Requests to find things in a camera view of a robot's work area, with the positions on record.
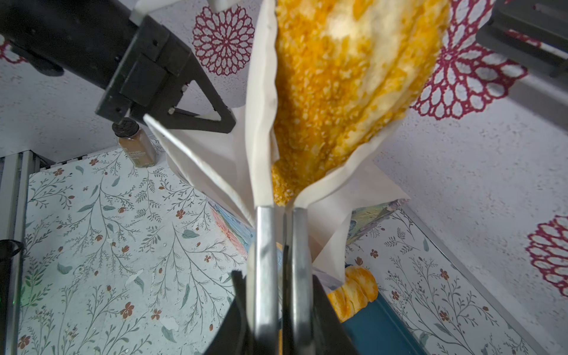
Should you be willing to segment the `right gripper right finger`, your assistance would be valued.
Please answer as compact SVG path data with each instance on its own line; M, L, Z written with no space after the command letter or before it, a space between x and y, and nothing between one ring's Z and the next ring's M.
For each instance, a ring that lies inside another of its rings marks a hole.
M346 282L348 244L402 206L402 190L372 159L400 127L387 125L341 167L288 205L285 224L285 354L355 354L327 295Z

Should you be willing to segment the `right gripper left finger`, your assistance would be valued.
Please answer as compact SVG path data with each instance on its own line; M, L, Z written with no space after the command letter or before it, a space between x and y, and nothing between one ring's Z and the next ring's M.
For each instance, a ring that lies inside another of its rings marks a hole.
M278 354L278 278L272 136L277 112L276 1L264 1L254 34L246 94L246 156L256 238L248 261L246 306L250 354Z

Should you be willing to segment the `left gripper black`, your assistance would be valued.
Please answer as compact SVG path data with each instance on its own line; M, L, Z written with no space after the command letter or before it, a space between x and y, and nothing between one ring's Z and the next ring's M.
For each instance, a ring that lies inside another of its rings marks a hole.
M69 71L102 88L101 117L149 114L169 130L230 133L235 117L190 48L154 19L136 25L129 17L119 1L2 1L1 34L40 73ZM193 81L219 120L178 108Z

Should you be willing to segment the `floral paper gift bag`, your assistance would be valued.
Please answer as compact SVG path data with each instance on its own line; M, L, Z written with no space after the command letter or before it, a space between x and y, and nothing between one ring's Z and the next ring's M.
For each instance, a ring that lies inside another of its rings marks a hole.
M174 173L237 221L253 227L255 208L273 199L268 156L275 149L269 130L275 109L249 106L232 111L230 133L170 130L151 115L144 121L168 155ZM294 208L308 211L314 273L329 288L345 279L345 249L349 238L365 235L381 218L404 205L408 196L369 160L399 126L388 125L358 148L347 163L300 193Z

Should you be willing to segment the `large round bread loaf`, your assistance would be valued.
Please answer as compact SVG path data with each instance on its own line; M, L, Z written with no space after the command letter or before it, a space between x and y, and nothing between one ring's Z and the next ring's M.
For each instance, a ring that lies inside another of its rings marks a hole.
M279 1L272 166L284 206L402 119L433 73L449 1Z

